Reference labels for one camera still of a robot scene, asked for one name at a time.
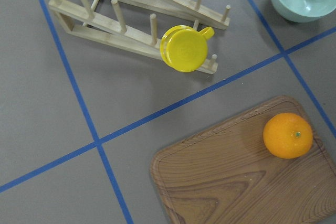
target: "tangerine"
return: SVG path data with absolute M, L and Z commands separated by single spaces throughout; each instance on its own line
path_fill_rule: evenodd
M 302 156 L 313 143 L 311 126 L 294 113 L 275 115 L 266 123 L 262 136 L 266 148 L 280 158 Z

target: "gray tabletop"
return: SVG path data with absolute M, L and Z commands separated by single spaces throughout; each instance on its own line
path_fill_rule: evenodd
M 48 1 L 0 0 L 0 223 L 169 223 L 155 153 L 278 95 L 302 104 L 336 161 L 336 12 L 296 24 L 270 0 L 202 0 L 232 6 L 208 41 L 211 75 L 69 35 Z M 151 11 L 121 8 L 150 33 Z M 109 0 L 98 10 L 114 17 Z M 157 18 L 159 37 L 192 26 Z

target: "yellow cup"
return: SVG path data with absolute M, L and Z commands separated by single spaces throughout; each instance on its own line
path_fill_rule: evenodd
M 212 27 L 196 31 L 189 26 L 174 26 L 161 39 L 161 57 L 177 71 L 194 71 L 205 61 L 208 53 L 206 41 L 214 34 Z

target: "cup handle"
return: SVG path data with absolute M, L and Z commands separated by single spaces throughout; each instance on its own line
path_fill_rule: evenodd
M 201 31 L 199 31 L 199 34 L 201 34 L 206 40 L 210 39 L 212 36 L 214 36 L 215 31 L 211 26 L 205 27 Z

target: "wooden rack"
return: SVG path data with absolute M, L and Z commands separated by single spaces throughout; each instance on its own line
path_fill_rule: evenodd
M 146 34 L 125 23 L 119 1 L 193 21 L 196 30 L 199 24 L 226 29 L 230 22 L 229 5 L 225 7 L 223 14 L 219 14 L 201 5 L 202 0 L 196 2 L 192 0 L 111 0 L 117 20 L 96 12 L 99 0 L 93 0 L 92 4 L 88 0 L 80 1 L 82 5 L 69 0 L 49 1 L 49 8 L 67 33 L 159 60 L 162 60 L 159 51 L 161 40 L 157 38 L 156 15 L 150 15 L 151 34 Z M 74 19 L 83 24 L 75 24 Z M 206 59 L 197 70 L 215 73 L 218 66 L 216 58 L 216 55 L 212 55 L 211 59 Z

